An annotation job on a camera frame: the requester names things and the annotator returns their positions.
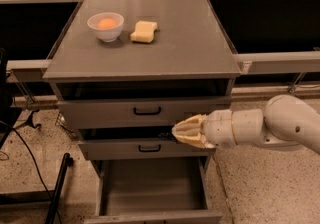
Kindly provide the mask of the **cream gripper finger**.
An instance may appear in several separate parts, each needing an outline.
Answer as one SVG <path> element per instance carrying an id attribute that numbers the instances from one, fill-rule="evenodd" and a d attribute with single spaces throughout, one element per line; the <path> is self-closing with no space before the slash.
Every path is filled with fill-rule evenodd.
<path id="1" fill-rule="evenodd" d="M 199 133 L 206 115 L 195 115 L 184 121 L 177 123 L 173 128 L 173 133 Z"/>
<path id="2" fill-rule="evenodd" d="M 181 143 L 189 144 L 196 148 L 201 149 L 213 149 L 214 145 L 210 143 L 207 138 L 201 133 L 197 133 L 196 135 L 180 135 L 178 133 L 174 133 L 174 137 Z"/>

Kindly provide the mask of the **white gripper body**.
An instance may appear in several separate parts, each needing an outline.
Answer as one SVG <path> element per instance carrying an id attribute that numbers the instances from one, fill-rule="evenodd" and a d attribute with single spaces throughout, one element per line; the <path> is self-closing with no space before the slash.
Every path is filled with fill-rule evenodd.
<path id="1" fill-rule="evenodd" d="M 233 147 L 236 145 L 232 128 L 232 111 L 216 110 L 202 123 L 202 133 L 207 147 Z"/>

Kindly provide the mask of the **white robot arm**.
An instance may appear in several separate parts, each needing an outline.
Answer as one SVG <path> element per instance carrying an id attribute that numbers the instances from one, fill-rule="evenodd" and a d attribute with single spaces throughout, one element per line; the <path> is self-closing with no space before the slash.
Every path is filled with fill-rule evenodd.
<path id="1" fill-rule="evenodd" d="M 253 145 L 272 150 L 305 146 L 320 153 L 320 114 L 304 101 L 290 96 L 271 98 L 265 108 L 215 110 L 177 123 L 173 136 L 202 149 Z"/>

